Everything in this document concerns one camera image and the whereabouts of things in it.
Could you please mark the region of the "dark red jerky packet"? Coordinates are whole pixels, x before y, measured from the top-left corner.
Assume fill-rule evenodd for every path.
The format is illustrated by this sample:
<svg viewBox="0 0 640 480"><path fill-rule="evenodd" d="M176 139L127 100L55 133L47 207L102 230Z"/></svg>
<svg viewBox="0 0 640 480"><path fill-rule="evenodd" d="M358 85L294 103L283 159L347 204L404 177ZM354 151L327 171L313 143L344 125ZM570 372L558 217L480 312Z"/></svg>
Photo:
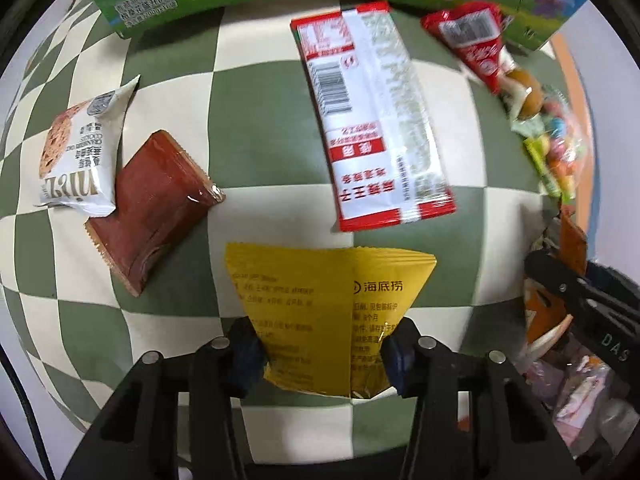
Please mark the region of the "dark red jerky packet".
<svg viewBox="0 0 640 480"><path fill-rule="evenodd" d="M115 179L116 209L85 229L105 263L132 296L154 266L178 245L224 192L166 130L153 132Z"/></svg>

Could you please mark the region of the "yellow haidilao packet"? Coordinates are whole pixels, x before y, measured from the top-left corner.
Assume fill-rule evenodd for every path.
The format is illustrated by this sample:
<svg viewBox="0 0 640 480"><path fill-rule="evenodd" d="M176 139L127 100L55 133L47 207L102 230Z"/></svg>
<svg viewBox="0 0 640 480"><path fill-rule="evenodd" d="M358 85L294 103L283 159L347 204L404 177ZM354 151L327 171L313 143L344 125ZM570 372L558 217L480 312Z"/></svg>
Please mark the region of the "yellow haidilao packet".
<svg viewBox="0 0 640 480"><path fill-rule="evenodd" d="M390 382L380 357L437 259L399 248L230 243L224 263L266 348L266 378L303 393L371 399Z"/></svg>

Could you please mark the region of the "white oat cookie packet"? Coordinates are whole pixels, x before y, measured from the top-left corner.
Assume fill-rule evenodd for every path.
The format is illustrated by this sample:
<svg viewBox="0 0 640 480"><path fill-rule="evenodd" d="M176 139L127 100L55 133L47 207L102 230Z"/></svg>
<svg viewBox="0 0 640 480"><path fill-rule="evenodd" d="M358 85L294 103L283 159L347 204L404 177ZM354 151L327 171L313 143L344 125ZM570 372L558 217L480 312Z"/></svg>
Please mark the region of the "white oat cookie packet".
<svg viewBox="0 0 640 480"><path fill-rule="evenodd" d="M122 127L139 79L55 117L39 162L39 203L103 218L116 209L115 174Z"/></svg>

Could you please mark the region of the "orange snack packet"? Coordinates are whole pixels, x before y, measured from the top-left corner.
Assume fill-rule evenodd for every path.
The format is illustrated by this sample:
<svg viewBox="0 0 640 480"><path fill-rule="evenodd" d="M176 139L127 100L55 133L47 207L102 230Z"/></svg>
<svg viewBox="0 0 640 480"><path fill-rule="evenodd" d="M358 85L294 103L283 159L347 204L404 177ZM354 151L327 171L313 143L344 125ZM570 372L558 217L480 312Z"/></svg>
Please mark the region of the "orange snack packet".
<svg viewBox="0 0 640 480"><path fill-rule="evenodd" d="M534 344L562 325L567 310L561 295L571 278L587 270L587 237L574 221L575 208L562 206L526 255L524 304L526 340Z"/></svg>

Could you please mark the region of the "colourful candy bag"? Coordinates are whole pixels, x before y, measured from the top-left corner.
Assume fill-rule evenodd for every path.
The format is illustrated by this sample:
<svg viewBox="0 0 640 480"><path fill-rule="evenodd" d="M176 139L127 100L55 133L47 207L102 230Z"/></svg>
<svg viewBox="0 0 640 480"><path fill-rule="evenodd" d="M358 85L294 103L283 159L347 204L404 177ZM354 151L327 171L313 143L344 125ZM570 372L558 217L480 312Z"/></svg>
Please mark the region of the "colourful candy bag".
<svg viewBox="0 0 640 480"><path fill-rule="evenodd" d="M531 118L514 118L511 127L523 138L547 194L568 204L576 197L587 139L566 96L548 84L541 91L540 111Z"/></svg>

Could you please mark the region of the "red white long packet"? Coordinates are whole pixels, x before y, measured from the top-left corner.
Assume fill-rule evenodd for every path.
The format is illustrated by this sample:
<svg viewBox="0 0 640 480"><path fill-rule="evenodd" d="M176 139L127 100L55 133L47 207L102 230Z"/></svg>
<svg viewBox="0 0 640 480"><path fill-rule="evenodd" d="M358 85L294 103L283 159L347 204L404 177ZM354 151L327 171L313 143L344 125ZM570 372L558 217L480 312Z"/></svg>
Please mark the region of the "red white long packet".
<svg viewBox="0 0 640 480"><path fill-rule="evenodd" d="M384 2L291 23L314 92L343 232L452 214L420 81Z"/></svg>

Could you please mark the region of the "brown braised egg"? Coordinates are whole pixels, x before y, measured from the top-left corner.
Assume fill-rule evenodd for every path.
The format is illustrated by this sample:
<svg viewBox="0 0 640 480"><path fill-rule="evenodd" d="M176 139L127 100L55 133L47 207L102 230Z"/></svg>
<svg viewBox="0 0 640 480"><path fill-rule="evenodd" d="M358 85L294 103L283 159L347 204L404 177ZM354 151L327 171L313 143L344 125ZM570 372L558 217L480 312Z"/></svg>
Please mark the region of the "brown braised egg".
<svg viewBox="0 0 640 480"><path fill-rule="evenodd" d="M527 70L514 68L498 78L511 120L527 120L537 115L544 104L539 81Z"/></svg>

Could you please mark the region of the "small red packet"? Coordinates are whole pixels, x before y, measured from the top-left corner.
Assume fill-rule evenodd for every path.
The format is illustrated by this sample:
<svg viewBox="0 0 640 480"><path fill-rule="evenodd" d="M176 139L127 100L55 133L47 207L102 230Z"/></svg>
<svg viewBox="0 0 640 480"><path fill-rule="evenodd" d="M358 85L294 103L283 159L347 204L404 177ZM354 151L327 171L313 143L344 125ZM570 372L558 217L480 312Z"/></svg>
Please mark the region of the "small red packet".
<svg viewBox="0 0 640 480"><path fill-rule="evenodd" d="M502 40L502 13L489 1L474 0L421 18L421 26L471 70L493 94L504 92L510 56Z"/></svg>

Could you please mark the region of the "green white checkered mat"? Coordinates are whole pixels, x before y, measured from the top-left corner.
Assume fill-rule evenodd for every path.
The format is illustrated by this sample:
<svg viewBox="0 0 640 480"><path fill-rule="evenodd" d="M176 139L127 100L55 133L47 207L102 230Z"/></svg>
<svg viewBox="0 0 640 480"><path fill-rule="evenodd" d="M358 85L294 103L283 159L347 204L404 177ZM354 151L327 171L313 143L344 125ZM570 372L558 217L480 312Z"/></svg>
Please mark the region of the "green white checkered mat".
<svg viewBox="0 0 640 480"><path fill-rule="evenodd" d="M242 307L224 246L399 247L436 269L410 314L448 347L517 354L525 339L522 267L553 214L498 98L395 11L433 118L457 209L406 226L342 233L322 137L290 23L340 0L270 1L207 12L122 39L91 0L58 0L1 78L1 329L55 471L148 350L188 353ZM165 129L226 193L132 296L67 208L38 204L52 119L138 78L122 134L130 157Z"/></svg>

